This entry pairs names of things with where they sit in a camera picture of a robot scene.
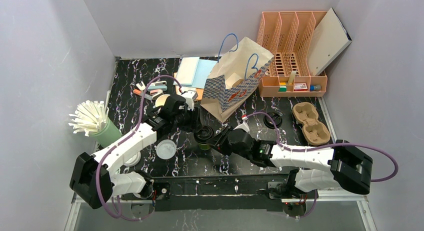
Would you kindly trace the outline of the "green cup with black lid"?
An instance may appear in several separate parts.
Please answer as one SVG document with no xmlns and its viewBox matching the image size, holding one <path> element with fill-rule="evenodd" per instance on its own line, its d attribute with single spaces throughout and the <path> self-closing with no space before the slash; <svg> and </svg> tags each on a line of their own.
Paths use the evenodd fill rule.
<svg viewBox="0 0 424 231">
<path fill-rule="evenodd" d="M 214 137 L 214 130 L 208 126 L 204 125 L 201 129 L 199 129 L 197 132 L 195 132 L 194 139 L 198 144 L 198 147 L 201 150 L 208 151 L 210 150 L 210 145 L 207 143 L 207 140 Z"/>
</svg>

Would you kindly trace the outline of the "blue checkered paper bag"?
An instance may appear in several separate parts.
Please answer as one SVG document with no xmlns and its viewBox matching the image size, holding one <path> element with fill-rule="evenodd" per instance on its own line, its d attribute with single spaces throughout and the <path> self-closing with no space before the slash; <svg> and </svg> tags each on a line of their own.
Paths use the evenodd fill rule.
<svg viewBox="0 0 424 231">
<path fill-rule="evenodd" d="M 218 52 L 217 63 L 208 75 L 200 105 L 220 122 L 226 121 L 256 91 L 274 55 L 248 37 L 228 52 Z"/>
</svg>

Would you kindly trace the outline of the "stack of white paper cups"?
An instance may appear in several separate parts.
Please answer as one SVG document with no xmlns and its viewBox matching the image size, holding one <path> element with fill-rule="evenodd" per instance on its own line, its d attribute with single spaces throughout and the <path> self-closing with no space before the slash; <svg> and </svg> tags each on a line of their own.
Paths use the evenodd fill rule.
<svg viewBox="0 0 424 231">
<path fill-rule="evenodd" d="M 170 94 L 163 94 L 161 96 L 159 96 L 156 100 L 155 100 L 155 106 L 156 107 L 162 107 L 165 105 L 166 100 L 170 97 Z"/>
</svg>

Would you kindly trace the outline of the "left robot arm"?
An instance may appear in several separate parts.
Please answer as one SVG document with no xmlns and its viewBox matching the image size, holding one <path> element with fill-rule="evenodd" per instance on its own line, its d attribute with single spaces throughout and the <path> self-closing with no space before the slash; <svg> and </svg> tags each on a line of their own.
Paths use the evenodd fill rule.
<svg viewBox="0 0 424 231">
<path fill-rule="evenodd" d="M 151 176 L 142 171 L 118 174 L 120 168 L 142 149 L 166 138 L 173 128 L 191 133 L 202 128 L 195 94 L 166 94 L 163 99 L 123 137 L 94 154 L 84 152 L 77 157 L 69 186 L 92 209 L 120 195 L 150 197 L 154 183 Z"/>
</svg>

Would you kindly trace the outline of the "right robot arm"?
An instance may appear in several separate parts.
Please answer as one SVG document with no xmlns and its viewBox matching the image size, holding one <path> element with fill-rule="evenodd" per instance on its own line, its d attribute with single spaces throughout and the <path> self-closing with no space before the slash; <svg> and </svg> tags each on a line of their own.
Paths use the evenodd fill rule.
<svg viewBox="0 0 424 231">
<path fill-rule="evenodd" d="M 248 128 L 239 125 L 226 127 L 205 143 L 223 155 L 237 154 L 258 167 L 292 167 L 283 185 L 284 194 L 328 188 L 357 195 L 370 193 L 373 159 L 348 142 L 332 147 L 283 147 L 273 140 L 255 139 Z"/>
</svg>

